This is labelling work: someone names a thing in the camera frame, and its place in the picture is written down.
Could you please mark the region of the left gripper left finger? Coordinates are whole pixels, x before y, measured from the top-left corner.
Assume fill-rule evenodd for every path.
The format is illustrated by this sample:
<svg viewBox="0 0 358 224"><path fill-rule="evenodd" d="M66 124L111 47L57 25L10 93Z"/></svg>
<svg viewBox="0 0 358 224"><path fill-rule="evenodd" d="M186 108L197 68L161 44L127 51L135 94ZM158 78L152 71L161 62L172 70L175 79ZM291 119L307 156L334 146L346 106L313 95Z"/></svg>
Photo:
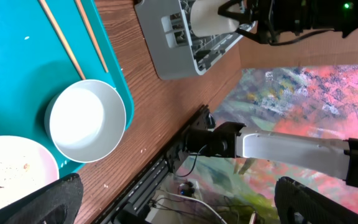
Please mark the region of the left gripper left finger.
<svg viewBox="0 0 358 224"><path fill-rule="evenodd" d="M80 176L68 174L0 209L0 223L74 223L83 192Z"/></svg>

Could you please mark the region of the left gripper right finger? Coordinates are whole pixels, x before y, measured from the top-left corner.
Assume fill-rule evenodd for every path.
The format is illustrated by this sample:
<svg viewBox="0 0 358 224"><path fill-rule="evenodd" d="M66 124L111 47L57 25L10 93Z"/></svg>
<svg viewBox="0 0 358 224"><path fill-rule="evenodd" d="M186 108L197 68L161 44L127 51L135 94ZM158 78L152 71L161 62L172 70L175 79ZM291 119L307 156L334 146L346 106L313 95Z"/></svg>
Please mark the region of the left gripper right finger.
<svg viewBox="0 0 358 224"><path fill-rule="evenodd" d="M358 223L358 214L289 178L275 185L275 206L281 223Z"/></svg>

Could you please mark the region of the white paper cup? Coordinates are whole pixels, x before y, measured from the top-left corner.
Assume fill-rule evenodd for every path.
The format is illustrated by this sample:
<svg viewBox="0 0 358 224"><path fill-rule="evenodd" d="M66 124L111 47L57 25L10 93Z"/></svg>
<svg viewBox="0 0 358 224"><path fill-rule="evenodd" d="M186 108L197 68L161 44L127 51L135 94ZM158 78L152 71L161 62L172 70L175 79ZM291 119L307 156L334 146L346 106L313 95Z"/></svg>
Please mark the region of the white paper cup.
<svg viewBox="0 0 358 224"><path fill-rule="evenodd" d="M220 16L218 9L226 0L196 0L190 11L190 26L197 37L235 32L239 21Z"/></svg>

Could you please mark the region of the small white plate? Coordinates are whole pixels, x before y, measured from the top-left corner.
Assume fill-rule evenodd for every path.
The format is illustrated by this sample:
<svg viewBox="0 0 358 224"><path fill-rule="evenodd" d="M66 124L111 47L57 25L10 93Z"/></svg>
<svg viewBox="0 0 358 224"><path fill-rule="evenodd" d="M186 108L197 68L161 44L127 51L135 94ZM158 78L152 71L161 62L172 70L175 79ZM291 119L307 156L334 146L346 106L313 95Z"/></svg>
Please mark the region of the small white plate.
<svg viewBox="0 0 358 224"><path fill-rule="evenodd" d="M19 136L0 136L0 209L59 179L52 153Z"/></svg>

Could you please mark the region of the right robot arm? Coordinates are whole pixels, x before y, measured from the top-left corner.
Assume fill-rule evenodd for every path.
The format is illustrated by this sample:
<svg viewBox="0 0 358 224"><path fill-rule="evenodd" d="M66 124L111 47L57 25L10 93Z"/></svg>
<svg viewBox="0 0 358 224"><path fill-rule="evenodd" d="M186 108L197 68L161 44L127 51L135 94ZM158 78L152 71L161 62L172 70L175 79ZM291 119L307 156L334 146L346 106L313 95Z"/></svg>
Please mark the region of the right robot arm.
<svg viewBox="0 0 358 224"><path fill-rule="evenodd" d="M235 32L278 47L284 32L299 42L325 32L343 37L358 28L358 1L196 1L190 11L195 36ZM330 175L358 188L358 139L321 139L224 123L214 131L191 129L188 151L208 157L245 157L283 162Z"/></svg>

